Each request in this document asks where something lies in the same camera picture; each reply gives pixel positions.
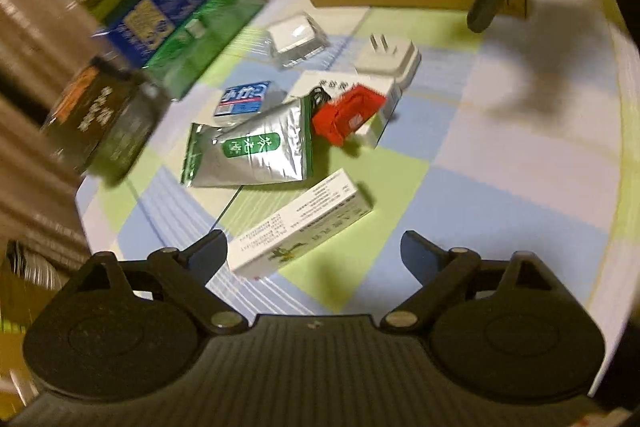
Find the silver green tea pouch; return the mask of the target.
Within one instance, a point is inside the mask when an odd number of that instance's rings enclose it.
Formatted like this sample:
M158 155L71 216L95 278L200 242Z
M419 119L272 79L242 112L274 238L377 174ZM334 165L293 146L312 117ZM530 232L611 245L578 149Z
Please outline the silver green tea pouch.
M192 124L180 182L232 187L306 180L314 170L311 109L304 96L231 128Z

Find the white long medicine box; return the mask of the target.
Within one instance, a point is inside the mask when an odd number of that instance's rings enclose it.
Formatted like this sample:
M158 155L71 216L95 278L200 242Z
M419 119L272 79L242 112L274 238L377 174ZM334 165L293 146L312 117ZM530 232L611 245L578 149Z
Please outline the white long medicine box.
M371 204L340 169L256 227L232 239L227 263L237 277L258 280L303 257L371 211Z

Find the red small pouch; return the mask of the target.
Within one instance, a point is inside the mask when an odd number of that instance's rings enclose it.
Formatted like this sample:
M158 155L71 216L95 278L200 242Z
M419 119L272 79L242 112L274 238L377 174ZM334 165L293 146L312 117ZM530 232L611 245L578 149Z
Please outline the red small pouch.
M385 102L385 95L356 84L338 98L324 103L311 118L311 124L314 132L322 138L342 147L347 138L376 115Z

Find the white power adapter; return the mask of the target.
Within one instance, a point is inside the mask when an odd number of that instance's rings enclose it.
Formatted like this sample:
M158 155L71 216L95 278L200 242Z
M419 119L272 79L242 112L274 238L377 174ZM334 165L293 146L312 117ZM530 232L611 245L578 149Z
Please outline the white power adapter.
M416 45L405 37L371 34L354 67L358 74L393 78L401 91L409 88L421 63Z

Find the silver wrapped white box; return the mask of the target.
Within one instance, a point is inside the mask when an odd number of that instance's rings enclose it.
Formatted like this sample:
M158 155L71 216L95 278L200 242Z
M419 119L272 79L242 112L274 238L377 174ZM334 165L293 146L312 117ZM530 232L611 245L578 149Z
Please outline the silver wrapped white box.
M271 24L266 33L271 57L280 68L305 62L330 46L326 32L306 12Z

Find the dark green drink case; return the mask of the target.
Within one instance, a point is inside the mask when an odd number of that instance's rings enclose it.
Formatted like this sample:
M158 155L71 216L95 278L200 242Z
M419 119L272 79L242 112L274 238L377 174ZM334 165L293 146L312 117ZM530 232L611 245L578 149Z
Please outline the dark green drink case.
M79 174L119 184L136 162L171 98L140 69L96 56L53 105L41 132L54 157Z

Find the blue white small box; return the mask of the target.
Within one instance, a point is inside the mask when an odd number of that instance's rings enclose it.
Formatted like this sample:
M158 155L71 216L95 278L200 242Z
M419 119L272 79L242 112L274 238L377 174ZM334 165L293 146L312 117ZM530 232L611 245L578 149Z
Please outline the blue white small box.
M265 106L270 81L237 84L221 95L213 113L218 126L231 126L257 115Z

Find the green wrapped drink pack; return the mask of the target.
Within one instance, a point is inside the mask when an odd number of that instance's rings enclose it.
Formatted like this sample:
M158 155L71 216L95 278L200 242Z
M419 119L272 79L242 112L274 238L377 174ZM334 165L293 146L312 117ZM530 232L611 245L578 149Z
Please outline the green wrapped drink pack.
M265 0L207 0L158 48L143 69L171 100L181 100Z

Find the beige curtain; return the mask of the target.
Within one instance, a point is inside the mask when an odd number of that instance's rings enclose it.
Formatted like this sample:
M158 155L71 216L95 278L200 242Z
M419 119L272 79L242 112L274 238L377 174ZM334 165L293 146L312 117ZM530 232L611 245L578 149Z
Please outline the beige curtain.
M1 0L1 238L74 267L89 249L75 207L78 174L40 128L99 47L75 0Z

